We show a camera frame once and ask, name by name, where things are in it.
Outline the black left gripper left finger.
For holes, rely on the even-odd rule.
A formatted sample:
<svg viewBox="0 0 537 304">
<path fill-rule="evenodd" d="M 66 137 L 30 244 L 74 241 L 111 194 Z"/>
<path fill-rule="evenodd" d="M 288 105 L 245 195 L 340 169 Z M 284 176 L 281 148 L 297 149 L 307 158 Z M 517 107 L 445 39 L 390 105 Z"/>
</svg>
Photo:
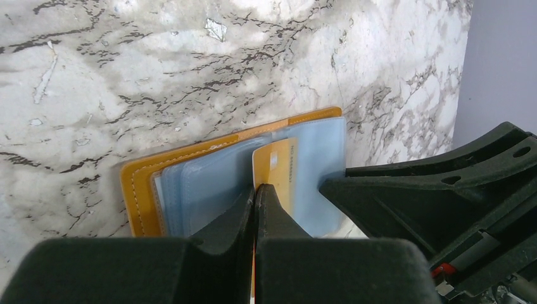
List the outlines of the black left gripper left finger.
<svg viewBox="0 0 537 304">
<path fill-rule="evenodd" d="M 255 191 L 189 237 L 56 238 L 36 245 L 2 303 L 247 303 Z"/>
</svg>

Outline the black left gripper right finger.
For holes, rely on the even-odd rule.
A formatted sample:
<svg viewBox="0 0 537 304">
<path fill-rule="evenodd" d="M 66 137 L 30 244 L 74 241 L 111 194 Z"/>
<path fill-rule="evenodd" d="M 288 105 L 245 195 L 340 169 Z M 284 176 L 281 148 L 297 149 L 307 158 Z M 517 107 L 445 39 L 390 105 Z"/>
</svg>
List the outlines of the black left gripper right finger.
<svg viewBox="0 0 537 304">
<path fill-rule="evenodd" d="M 257 303 L 439 303 L 427 261 L 402 239 L 309 236 L 274 186 L 256 194 Z"/>
</svg>

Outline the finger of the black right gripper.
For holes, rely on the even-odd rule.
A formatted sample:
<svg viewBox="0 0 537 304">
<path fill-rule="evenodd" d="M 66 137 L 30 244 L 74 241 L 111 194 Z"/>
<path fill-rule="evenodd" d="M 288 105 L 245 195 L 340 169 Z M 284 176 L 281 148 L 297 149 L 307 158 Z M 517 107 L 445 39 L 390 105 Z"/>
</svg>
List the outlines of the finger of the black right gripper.
<svg viewBox="0 0 537 304">
<path fill-rule="evenodd" d="M 482 231 L 513 242 L 536 229 L 536 136 L 504 122 L 442 155 L 350 168 L 320 192 L 368 237 L 409 240 L 429 260 Z"/>
</svg>

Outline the yellow leather card holder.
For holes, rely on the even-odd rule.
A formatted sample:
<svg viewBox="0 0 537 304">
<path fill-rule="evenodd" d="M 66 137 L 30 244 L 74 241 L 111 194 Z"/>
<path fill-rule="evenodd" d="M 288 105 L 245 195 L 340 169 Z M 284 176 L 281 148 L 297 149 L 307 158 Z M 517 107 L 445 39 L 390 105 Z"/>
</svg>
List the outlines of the yellow leather card holder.
<svg viewBox="0 0 537 304">
<path fill-rule="evenodd" d="M 186 237 L 227 211 L 253 183 L 254 150 L 298 139 L 291 218 L 309 235 L 336 232 L 343 214 L 319 188 L 346 168 L 346 119 L 333 106 L 127 162 L 120 183 L 135 237 Z"/>
</svg>

